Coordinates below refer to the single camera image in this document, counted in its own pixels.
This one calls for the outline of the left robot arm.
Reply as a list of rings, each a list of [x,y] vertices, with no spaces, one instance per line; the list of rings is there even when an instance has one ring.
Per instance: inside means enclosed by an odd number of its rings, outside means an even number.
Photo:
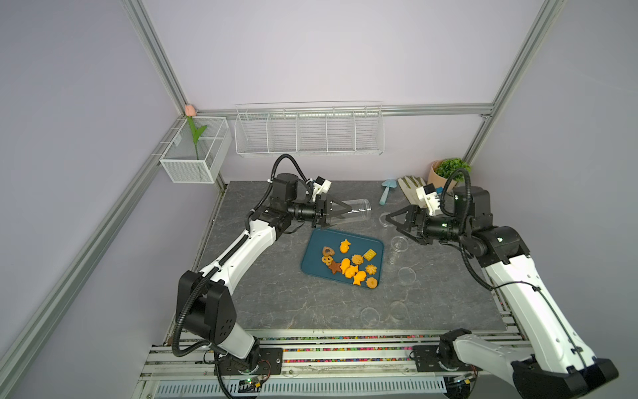
[[[175,357],[207,347],[255,364],[259,341],[239,325],[234,291],[260,255],[291,233],[292,222],[325,227],[352,212],[350,204],[330,195],[331,185],[322,177],[307,178],[289,154],[274,161],[267,189],[244,217],[239,237],[201,271],[180,277],[171,341]]]

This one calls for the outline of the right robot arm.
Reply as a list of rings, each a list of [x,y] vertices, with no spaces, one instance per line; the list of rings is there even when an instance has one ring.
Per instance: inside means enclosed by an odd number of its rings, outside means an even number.
[[[476,367],[513,386],[522,398],[579,398],[617,379],[612,360],[598,357],[568,322],[521,235],[494,224],[490,193],[473,186],[465,168],[453,171],[456,176],[463,177],[463,186],[452,189],[446,183],[441,191],[421,186],[419,204],[385,219],[417,244],[457,243],[472,278],[503,294],[530,347],[508,348],[455,329],[440,336],[435,351],[415,348],[416,365],[430,361],[448,372]]]

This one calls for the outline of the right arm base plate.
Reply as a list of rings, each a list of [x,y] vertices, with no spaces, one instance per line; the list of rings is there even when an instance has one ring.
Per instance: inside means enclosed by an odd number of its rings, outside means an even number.
[[[473,368],[456,358],[445,357],[438,345],[415,345],[409,354],[418,372],[472,372]]]

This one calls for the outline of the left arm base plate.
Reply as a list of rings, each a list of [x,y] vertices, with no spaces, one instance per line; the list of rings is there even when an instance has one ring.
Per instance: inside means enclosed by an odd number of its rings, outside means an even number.
[[[246,359],[227,355],[219,359],[223,376],[239,375],[280,375],[283,366],[281,347],[260,347],[253,350]]]

